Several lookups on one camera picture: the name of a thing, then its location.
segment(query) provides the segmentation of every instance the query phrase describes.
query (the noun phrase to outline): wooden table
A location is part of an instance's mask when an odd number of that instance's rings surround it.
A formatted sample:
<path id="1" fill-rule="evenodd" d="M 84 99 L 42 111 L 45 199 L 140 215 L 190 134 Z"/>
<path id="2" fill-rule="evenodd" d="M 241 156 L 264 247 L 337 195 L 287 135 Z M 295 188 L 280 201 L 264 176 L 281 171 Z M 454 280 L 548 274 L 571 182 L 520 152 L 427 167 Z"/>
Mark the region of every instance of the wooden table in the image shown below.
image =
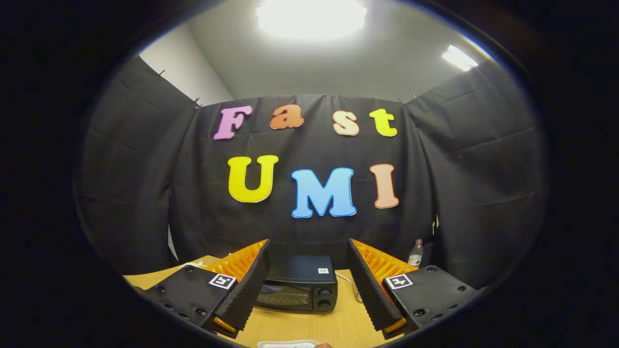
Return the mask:
<path id="1" fill-rule="evenodd" d="M 194 263 L 202 261 L 205 265 L 217 261 L 218 258 L 205 256 Z M 136 276 L 125 276 L 131 284 L 142 289 L 164 280 L 174 273 L 177 267 L 163 271 Z M 337 271 L 352 280 L 348 269 Z M 368 312 L 363 304 L 355 298 L 352 285 L 337 277 L 338 296 L 335 309 L 325 314 L 287 313 L 268 308 L 254 307 L 245 330 L 240 331 L 236 339 L 229 339 L 244 346 L 255 348 L 261 341 L 296 341 L 311 339 L 318 343 L 328 342 L 333 348 L 363 348 L 374 347 L 390 340 L 385 340 L 380 331 L 375 331 Z"/>

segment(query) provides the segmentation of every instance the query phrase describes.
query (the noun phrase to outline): yellow letter u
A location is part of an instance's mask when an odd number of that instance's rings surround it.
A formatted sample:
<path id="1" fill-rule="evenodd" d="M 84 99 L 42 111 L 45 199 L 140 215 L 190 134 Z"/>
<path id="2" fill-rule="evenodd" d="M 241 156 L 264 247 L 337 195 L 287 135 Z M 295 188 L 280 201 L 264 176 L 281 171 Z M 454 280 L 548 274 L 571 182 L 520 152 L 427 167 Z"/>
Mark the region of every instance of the yellow letter u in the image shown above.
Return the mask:
<path id="1" fill-rule="evenodd" d="M 273 189 L 273 167 L 279 158 L 274 155 L 258 157 L 257 162 L 262 165 L 260 171 L 260 186 L 257 189 L 245 187 L 245 175 L 247 166 L 251 163 L 249 157 L 232 157 L 228 160 L 230 166 L 230 178 L 228 179 L 228 191 L 232 198 L 239 202 L 256 203 L 265 200 Z"/>

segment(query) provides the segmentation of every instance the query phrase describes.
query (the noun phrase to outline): black cloth backdrop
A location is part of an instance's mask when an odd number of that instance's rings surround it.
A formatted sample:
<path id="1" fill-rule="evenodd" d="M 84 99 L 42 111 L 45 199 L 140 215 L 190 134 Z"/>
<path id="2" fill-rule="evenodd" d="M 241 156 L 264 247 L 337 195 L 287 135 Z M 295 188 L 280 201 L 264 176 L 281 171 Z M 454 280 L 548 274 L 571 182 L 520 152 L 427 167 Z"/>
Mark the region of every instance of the black cloth backdrop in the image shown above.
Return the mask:
<path id="1" fill-rule="evenodd" d="M 273 111 L 297 104 L 298 128 L 273 130 Z M 221 109 L 251 105 L 232 139 L 215 141 Z M 395 116 L 394 137 L 380 135 L 369 113 Z M 360 132 L 342 136 L 332 114 L 351 111 Z M 513 80 L 485 63 L 406 105 L 372 98 L 291 95 L 195 104 L 139 57 L 113 79 L 87 125 L 79 178 L 86 230 L 98 252 L 123 274 L 225 256 L 264 238 L 273 252 L 329 254 L 345 263 L 348 238 L 406 259 L 424 239 L 424 264 L 444 267 L 474 287 L 487 285 L 535 237 L 547 197 L 544 151 L 532 107 Z M 262 202 L 228 192 L 228 159 L 247 156 L 246 185 L 258 187 L 260 155 L 276 155 L 274 186 Z M 398 206 L 377 209 L 369 167 L 395 166 Z M 311 169 L 324 185 L 352 168 L 357 213 L 296 219 L 291 173 Z M 439 229 L 431 224 L 438 214 Z"/>

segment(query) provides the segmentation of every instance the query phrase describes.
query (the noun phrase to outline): oven glass door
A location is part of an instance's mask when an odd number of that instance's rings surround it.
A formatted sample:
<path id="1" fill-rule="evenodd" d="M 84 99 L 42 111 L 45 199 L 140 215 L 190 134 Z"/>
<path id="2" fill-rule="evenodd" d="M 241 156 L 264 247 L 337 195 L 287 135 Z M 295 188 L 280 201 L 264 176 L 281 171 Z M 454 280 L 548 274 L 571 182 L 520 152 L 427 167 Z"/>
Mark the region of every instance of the oven glass door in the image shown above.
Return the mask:
<path id="1" fill-rule="evenodd" d="M 298 311 L 311 311 L 311 287 L 295 284 L 264 284 L 258 299 L 258 305 Z"/>

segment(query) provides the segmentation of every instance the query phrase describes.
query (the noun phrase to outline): ceiling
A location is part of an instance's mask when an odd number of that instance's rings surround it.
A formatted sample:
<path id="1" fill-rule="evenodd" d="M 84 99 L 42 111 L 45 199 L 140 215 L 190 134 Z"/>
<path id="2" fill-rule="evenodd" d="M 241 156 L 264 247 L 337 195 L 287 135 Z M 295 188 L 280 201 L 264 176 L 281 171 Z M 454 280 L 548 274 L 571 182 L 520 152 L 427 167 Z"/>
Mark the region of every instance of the ceiling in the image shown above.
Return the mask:
<path id="1" fill-rule="evenodd" d="M 235 99 L 338 94 L 408 102 L 462 73 L 441 55 L 454 45 L 481 63 L 468 40 L 421 9 L 358 0 L 365 26 L 334 40 L 273 37 L 258 28 L 265 0 L 228 0 L 194 17 L 200 49 Z"/>

